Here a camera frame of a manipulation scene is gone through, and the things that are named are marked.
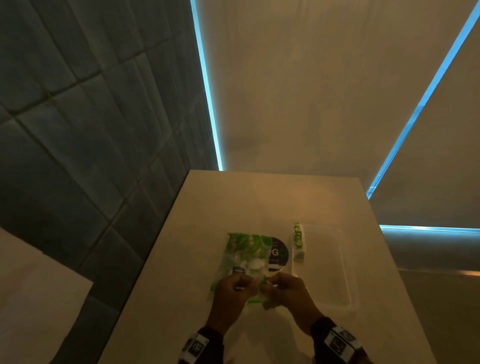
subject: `tiled wall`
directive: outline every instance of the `tiled wall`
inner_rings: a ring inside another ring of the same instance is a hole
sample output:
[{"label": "tiled wall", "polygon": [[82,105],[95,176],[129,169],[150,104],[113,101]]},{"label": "tiled wall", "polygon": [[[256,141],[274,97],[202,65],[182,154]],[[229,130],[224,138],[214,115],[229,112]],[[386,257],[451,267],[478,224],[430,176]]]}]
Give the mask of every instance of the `tiled wall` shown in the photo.
[{"label": "tiled wall", "polygon": [[94,363],[190,169],[216,170],[189,0],[0,3],[0,225],[94,282]]}]

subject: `white table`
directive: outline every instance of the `white table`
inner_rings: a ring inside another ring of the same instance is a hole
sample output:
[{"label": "white table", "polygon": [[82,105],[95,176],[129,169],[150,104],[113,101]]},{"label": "white table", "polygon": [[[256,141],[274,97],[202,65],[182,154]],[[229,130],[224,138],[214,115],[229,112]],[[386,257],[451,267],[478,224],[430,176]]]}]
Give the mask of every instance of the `white table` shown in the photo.
[{"label": "white table", "polygon": [[[332,319],[375,364],[436,363],[358,179],[192,170],[100,364],[175,363],[208,316],[226,233],[286,240],[296,221],[336,226],[352,238],[359,306]],[[250,305],[224,343],[226,363],[308,363],[313,356],[312,339],[282,307]]]}]

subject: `person's left hand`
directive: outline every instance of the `person's left hand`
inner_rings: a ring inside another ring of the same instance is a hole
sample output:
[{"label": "person's left hand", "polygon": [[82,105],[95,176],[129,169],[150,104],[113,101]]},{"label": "person's left hand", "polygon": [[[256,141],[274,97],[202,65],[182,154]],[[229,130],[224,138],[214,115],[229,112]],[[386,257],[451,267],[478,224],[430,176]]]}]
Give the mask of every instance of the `person's left hand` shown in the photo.
[{"label": "person's left hand", "polygon": [[206,326],[225,335],[239,318],[248,299],[258,293],[260,281],[244,273],[233,273],[218,281]]}]

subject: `clear plastic tray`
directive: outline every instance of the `clear plastic tray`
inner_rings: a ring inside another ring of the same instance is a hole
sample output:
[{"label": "clear plastic tray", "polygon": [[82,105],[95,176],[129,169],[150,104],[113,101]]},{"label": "clear plastic tray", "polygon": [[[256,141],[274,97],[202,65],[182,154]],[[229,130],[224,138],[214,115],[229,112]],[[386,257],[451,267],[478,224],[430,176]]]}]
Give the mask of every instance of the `clear plastic tray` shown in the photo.
[{"label": "clear plastic tray", "polygon": [[293,262],[293,274],[302,278],[317,307],[325,315],[348,315],[357,310],[358,290],[350,240],[340,229],[303,225],[305,258]]}]

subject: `blue led light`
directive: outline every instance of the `blue led light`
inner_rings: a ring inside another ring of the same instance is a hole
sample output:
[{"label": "blue led light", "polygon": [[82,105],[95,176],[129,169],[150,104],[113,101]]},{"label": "blue led light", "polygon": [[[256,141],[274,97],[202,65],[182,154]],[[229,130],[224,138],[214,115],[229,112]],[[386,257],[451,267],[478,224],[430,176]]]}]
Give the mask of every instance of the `blue led light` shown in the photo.
[{"label": "blue led light", "polygon": [[215,143],[216,159],[218,162],[218,170],[223,170],[222,157],[220,156],[220,145],[218,144],[218,135],[216,133],[215,116],[213,113],[212,96],[210,95],[210,85],[208,84],[207,66],[205,63],[204,47],[202,44],[202,36],[200,34],[200,23],[198,22],[197,4],[195,0],[190,0],[192,6],[193,25],[195,27],[195,35],[197,37],[198,53],[200,56],[200,64],[202,66],[202,74],[204,77],[205,93],[207,96],[208,112],[210,114],[210,122],[212,124],[213,141]]},{"label": "blue led light", "polygon": [[435,226],[406,226],[406,225],[380,225],[382,230],[416,230],[416,231],[435,231],[435,232],[462,232],[480,234],[480,229],[470,228],[440,228]]},{"label": "blue led light", "polygon": [[444,76],[446,70],[450,66],[450,64],[453,61],[453,58],[455,58],[456,54],[458,53],[458,50],[462,46],[463,42],[467,38],[468,34],[470,33],[470,30],[472,30],[473,25],[475,25],[477,19],[480,16],[480,0],[477,2],[475,7],[472,10],[472,13],[468,17],[467,21],[465,22],[465,25],[463,26],[462,30],[460,31],[460,34],[457,36],[455,39],[455,42],[453,43],[452,47],[447,53],[447,56],[445,57],[444,61],[440,65],[440,68],[438,69],[437,73],[435,74],[435,77],[432,79],[432,82],[430,82],[430,85],[427,88],[427,91],[423,94],[423,97],[421,98],[419,104],[415,108],[415,111],[413,112],[412,116],[410,117],[410,120],[407,122],[405,125],[405,128],[403,128],[402,133],[400,133],[400,136],[396,140],[392,150],[390,153],[388,153],[387,159],[383,163],[382,167],[378,171],[377,176],[372,182],[371,187],[367,191],[367,197],[370,200],[370,197],[372,196],[373,192],[377,188],[378,184],[380,183],[380,180],[384,176],[386,170],[390,166],[390,163],[392,163],[393,158],[395,158],[395,155],[397,154],[398,150],[402,146],[403,142],[407,138],[408,133],[413,127],[413,124],[415,124],[415,121],[417,120],[418,116],[422,112],[423,108],[427,104],[427,101],[430,99],[430,96],[432,96],[433,91],[437,87],[438,83]]}]

